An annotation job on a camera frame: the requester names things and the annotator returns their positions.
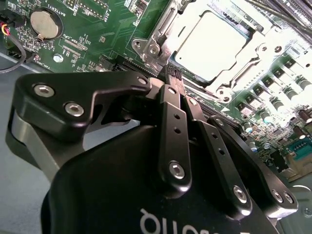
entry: connector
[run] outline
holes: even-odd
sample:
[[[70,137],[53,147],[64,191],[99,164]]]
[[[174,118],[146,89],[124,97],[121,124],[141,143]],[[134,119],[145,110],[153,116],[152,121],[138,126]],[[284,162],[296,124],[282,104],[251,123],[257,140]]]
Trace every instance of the connector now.
[[[0,11],[0,21],[6,23],[9,27],[18,28],[26,23],[26,16],[12,12],[8,9]]]
[[[25,50],[25,51],[26,51],[26,59],[25,59],[24,63],[32,62],[34,60],[36,54],[32,53],[32,52],[30,52],[28,50]],[[20,50],[16,46],[13,46],[13,47],[7,49],[7,55],[10,56],[10,57],[14,57],[17,60],[19,60],[20,57],[21,57]]]

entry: capacitor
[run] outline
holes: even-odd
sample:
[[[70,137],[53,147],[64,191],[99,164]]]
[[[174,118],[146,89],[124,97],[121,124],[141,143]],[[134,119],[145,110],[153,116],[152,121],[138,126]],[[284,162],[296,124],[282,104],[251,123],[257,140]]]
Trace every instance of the capacitor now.
[[[253,128],[249,122],[244,123],[244,128],[245,128],[246,133],[251,133],[253,131]]]
[[[261,112],[260,117],[263,119],[263,122],[265,122],[265,123],[272,123],[273,122],[272,116],[267,111]]]
[[[312,91],[312,84],[308,80],[304,79],[299,82],[299,86],[304,90],[304,91]]]
[[[300,102],[300,96],[298,93],[296,93],[294,90],[290,90],[286,92],[286,96],[293,101],[294,103],[299,103]]]
[[[305,133],[298,126],[295,126],[292,130],[300,140],[306,137]]]
[[[274,102],[273,106],[279,113],[285,113],[287,111],[285,105],[281,101]]]
[[[250,147],[250,149],[251,149],[253,152],[257,152],[257,151],[258,151],[258,149],[257,149],[257,147],[256,147],[256,145],[255,145],[254,142],[249,142],[249,143],[248,143],[248,146]]]
[[[311,123],[312,122],[312,117],[306,112],[305,110],[300,110],[298,112],[298,115],[306,122],[306,123]]]

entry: black mount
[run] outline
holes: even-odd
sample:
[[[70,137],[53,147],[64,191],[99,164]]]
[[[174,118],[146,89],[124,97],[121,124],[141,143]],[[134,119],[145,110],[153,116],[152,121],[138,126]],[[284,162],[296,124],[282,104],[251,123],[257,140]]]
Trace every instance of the black mount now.
[[[140,126],[84,151],[86,133],[131,119],[139,120]],[[109,223],[90,226],[101,219],[93,213],[102,215],[95,204],[98,199],[114,202],[115,187],[125,193],[127,204],[145,199],[163,205],[155,211],[161,217],[178,220],[172,212],[183,211],[179,220],[187,224],[189,214],[197,214],[198,220],[215,215],[225,223],[224,230],[245,233],[277,233],[267,217],[283,218],[298,207],[291,191],[221,117],[207,121],[199,103],[186,96],[181,73],[171,66],[164,67],[159,79],[137,72],[25,75],[16,82],[6,141],[13,153],[41,168],[53,181],[48,205],[43,206],[51,215],[52,233],[101,233]],[[130,182],[136,187],[129,187]],[[60,204],[65,203],[67,210],[62,210]],[[193,211],[186,215],[188,209]],[[262,223],[253,228],[240,224],[256,220]],[[76,227],[71,230],[65,224]],[[137,228],[159,233],[142,225],[133,230]]]

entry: green circuit board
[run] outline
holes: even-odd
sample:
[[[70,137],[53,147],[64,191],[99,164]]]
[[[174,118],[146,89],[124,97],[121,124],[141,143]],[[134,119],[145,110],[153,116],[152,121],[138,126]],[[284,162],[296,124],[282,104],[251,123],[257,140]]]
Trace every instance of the green circuit board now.
[[[222,3],[222,0],[208,0],[207,2],[211,6],[215,5],[216,13],[227,23],[243,24],[243,21],[235,16],[237,12],[241,11],[236,6],[221,10],[217,8],[217,3]],[[10,32],[21,41],[24,48],[37,55],[33,62],[52,72],[70,73],[96,71],[97,65],[103,57],[106,59],[122,57],[139,65],[146,72],[151,72],[151,70],[148,71],[140,56],[133,50],[131,42],[134,38],[149,38],[168,3],[169,0],[7,0],[6,5],[7,9],[27,17],[25,26],[17,29],[11,28]],[[56,12],[62,21],[63,31],[57,39],[39,41],[30,26],[31,13],[42,7]],[[283,21],[265,12],[263,14],[271,22],[287,31],[287,26]],[[250,19],[250,23],[257,25],[252,19]],[[249,31],[242,32],[246,34],[246,37],[250,36],[248,35]],[[280,68],[286,71],[290,84],[281,82],[279,91],[272,92],[269,89],[267,91],[278,98],[285,88],[293,88],[298,93],[302,93],[297,80],[303,78],[303,75],[286,69],[285,63],[303,55],[309,45],[296,33],[291,35],[285,45],[284,53],[275,57],[269,67],[260,69],[254,76],[246,77],[245,80],[240,81],[241,86],[236,87],[233,91],[233,100],[230,103],[207,100],[188,91],[188,95],[202,103],[208,110],[212,110],[213,113],[223,116],[230,122],[243,125],[244,122],[248,121],[257,126],[257,131],[248,135],[255,140],[259,155],[264,160],[276,150],[280,150],[283,156],[289,154],[288,146],[298,142],[297,136],[293,133],[293,127],[297,125],[308,134],[305,122],[297,118],[292,123],[281,124],[285,122],[283,116],[271,109],[270,112],[275,119],[275,124],[266,124],[259,115],[260,109],[255,110],[253,115],[246,116],[237,107],[246,102],[246,98],[254,92],[253,89],[256,85],[260,84],[265,77],[273,78],[273,73]],[[9,48],[10,46],[12,44],[6,40],[6,47]],[[53,58],[55,54],[61,55],[63,61],[55,62]],[[302,70],[307,69],[305,63],[309,62],[310,58],[301,62]],[[194,74],[184,68],[181,70],[185,77],[196,81]],[[311,103],[290,106],[285,119],[296,116],[297,112],[303,108],[312,112]],[[275,133],[277,129],[281,130],[278,135]],[[286,140],[285,143],[279,142],[282,138]],[[265,143],[270,143],[270,148],[264,149]]]
[[[123,56],[141,64],[131,48],[133,38],[147,38],[158,21],[168,0],[144,1],[145,9],[139,13],[131,8],[136,0],[8,0],[7,8],[26,15],[39,7],[55,11],[62,20],[62,35],[51,41],[39,42],[32,33],[30,22],[11,33],[19,38],[23,47],[39,57],[35,63],[52,72],[93,71],[104,55],[115,59]],[[62,63],[53,61],[60,54]]]

